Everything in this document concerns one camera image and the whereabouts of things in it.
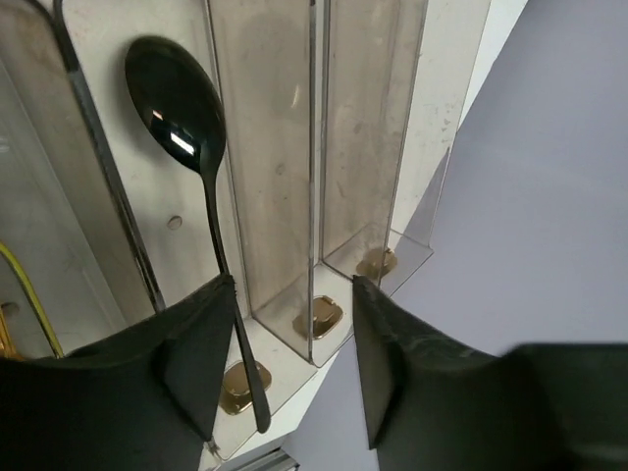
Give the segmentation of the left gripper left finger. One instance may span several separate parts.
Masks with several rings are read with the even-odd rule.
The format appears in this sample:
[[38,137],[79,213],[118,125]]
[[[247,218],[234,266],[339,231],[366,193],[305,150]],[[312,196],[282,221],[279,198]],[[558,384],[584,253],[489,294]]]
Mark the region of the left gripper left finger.
[[195,470],[212,439],[232,277],[60,358],[1,362],[5,470]]

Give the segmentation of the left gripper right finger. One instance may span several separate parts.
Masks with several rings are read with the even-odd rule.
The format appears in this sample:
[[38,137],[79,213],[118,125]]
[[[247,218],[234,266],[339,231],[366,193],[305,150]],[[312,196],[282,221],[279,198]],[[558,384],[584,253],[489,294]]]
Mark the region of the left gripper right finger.
[[623,470],[627,346],[490,355],[352,280],[367,440],[383,470]]

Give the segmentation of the gold fork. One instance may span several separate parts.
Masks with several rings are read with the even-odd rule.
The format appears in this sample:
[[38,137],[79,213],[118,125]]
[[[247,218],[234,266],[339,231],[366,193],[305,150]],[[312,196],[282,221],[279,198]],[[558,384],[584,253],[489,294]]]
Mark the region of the gold fork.
[[15,360],[23,359],[18,353],[11,338],[3,309],[0,309],[0,348],[1,356],[4,358],[11,358]]

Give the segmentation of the black spoon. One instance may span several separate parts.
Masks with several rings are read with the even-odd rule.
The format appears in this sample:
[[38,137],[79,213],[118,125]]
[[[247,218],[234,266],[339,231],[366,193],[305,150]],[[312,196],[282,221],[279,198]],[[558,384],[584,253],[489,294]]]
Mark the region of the black spoon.
[[156,142],[202,180],[219,272],[230,272],[217,207],[217,177],[227,145],[224,107],[211,79],[177,42],[134,39],[124,61],[131,102]]

